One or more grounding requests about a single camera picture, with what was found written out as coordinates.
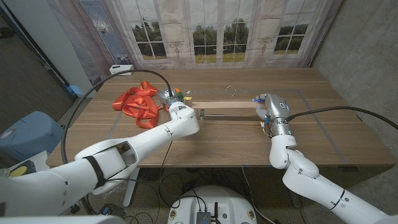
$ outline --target orange cloth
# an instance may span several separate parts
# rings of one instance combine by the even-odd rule
[[[144,81],[140,87],[132,87],[119,96],[113,103],[114,110],[122,110],[125,114],[137,118],[136,124],[142,128],[151,129],[156,126],[158,110],[152,96],[156,95],[157,88]]]

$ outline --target black strap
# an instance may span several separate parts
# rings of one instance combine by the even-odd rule
[[[98,187],[102,187],[105,184],[106,180],[104,178],[104,173],[102,172],[97,160],[93,156],[86,156],[83,159],[88,160],[88,162],[93,167],[95,174],[97,175],[98,182],[97,185],[95,186],[95,189],[97,189]]]

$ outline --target blue chair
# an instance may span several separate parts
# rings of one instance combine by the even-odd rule
[[[24,161],[44,150],[51,153],[62,138],[63,128],[49,115],[35,111],[0,135],[0,152]]]

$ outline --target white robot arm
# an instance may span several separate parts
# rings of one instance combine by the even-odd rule
[[[296,140],[285,122],[290,110],[286,101],[273,94],[263,94],[254,101],[265,101],[267,110],[257,109],[261,119],[272,122],[272,146],[269,156],[276,169],[287,169],[283,183],[291,191],[320,203],[346,223],[376,223],[387,214],[319,174],[318,167],[300,151],[293,151]]]
[[[195,110],[176,98],[169,106],[171,121],[137,136],[109,139],[82,150],[75,161],[11,179],[0,177],[0,216],[59,215],[89,192],[101,194],[128,178],[147,156],[173,140],[195,134]]]

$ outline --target wooden board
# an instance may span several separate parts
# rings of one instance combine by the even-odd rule
[[[250,101],[262,93],[285,98],[292,113],[346,103],[312,68],[295,69],[209,69],[159,70],[171,86],[191,91],[192,101]],[[128,88],[148,81],[159,89],[166,87],[157,76],[135,73],[115,77],[105,83],[82,112],[67,136],[67,156],[73,161],[82,149],[106,138],[125,138],[145,129],[135,118],[112,110],[113,101]],[[206,113],[252,116],[253,108],[212,108]],[[168,112],[159,111],[158,124],[169,121]],[[389,166],[396,160],[388,149],[353,111],[327,111],[306,115],[290,122],[298,149],[319,166]],[[199,121],[200,130],[172,143],[165,167],[241,167],[268,166],[271,140],[259,121]],[[140,164],[160,167],[168,146]],[[47,160],[50,166],[62,164],[60,148]]]

